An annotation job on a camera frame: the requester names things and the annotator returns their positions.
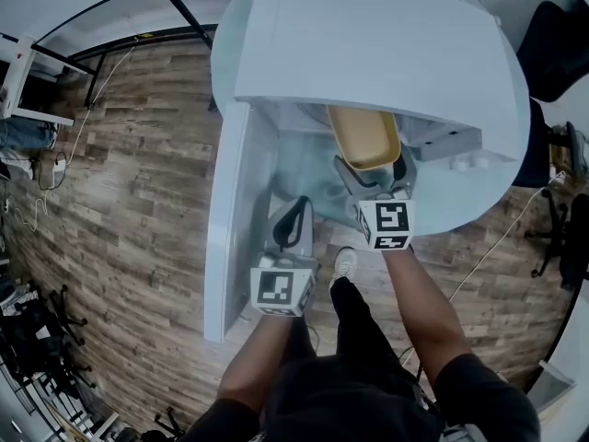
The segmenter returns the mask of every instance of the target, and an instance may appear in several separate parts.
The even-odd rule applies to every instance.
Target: black sleeve
[[[217,400],[179,442],[248,442],[260,429],[258,415],[242,402]]]
[[[538,442],[540,422],[526,395],[500,379],[473,354],[446,365],[433,384],[450,425],[474,424],[489,442]]]

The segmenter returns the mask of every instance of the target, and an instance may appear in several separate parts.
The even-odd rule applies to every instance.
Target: black t-shirt
[[[440,372],[436,404],[426,409],[414,378],[399,368],[374,368],[341,356],[286,366],[265,409],[265,421],[246,405],[219,400],[181,442],[263,440],[314,442],[432,441],[447,425],[472,424],[488,442],[536,442],[537,413],[524,393],[501,380],[474,355]]]

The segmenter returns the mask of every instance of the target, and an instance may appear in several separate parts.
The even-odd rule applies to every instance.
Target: person's left arm
[[[223,374],[213,406],[182,442],[248,441],[258,433],[260,412],[278,375],[292,324],[292,318],[262,316]]]

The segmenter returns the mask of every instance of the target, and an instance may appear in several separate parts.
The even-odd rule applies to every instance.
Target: white shoe
[[[338,256],[335,258],[335,271],[329,282],[329,289],[333,286],[338,278],[343,276],[347,277],[348,280],[352,281],[356,269],[358,268],[358,254],[351,247],[344,247],[338,252]]]

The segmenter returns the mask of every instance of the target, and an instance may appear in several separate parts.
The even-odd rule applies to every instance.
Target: white appliance
[[[285,188],[284,163],[300,179],[322,175],[320,157],[333,159],[322,144],[329,131],[299,130],[308,117],[293,106],[354,106],[476,129],[483,158],[520,157],[501,32],[493,16],[459,0],[254,0],[235,99],[209,219],[204,335],[213,341],[248,301],[248,269],[271,191]],[[306,148],[296,150],[298,142]],[[310,158],[313,149],[325,155]]]

